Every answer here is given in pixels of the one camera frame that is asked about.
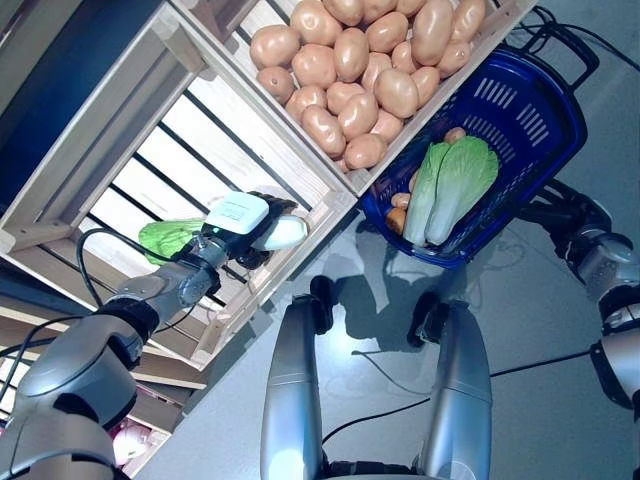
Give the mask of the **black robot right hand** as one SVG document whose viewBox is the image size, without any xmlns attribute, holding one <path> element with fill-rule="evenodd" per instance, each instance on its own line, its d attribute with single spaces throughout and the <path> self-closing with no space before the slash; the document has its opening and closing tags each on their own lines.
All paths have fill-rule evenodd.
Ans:
<svg viewBox="0 0 640 480">
<path fill-rule="evenodd" d="M 541 226 L 550 236 L 556 255 L 570 265 L 584 259 L 592 238 L 611 232 L 612 220 L 596 201 L 557 179 L 538 191 L 517 218 Z"/>
</svg>

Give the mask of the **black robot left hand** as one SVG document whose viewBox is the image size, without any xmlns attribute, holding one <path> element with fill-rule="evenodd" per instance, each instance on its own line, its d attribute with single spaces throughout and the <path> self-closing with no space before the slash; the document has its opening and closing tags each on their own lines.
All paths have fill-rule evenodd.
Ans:
<svg viewBox="0 0 640 480">
<path fill-rule="evenodd" d="M 280 219 L 296 206 L 294 201 L 260 192 L 232 192 L 216 210 L 215 237 L 224 244 L 227 257 L 238 262 L 250 251 L 288 248 L 297 237 L 286 232 Z"/>
</svg>

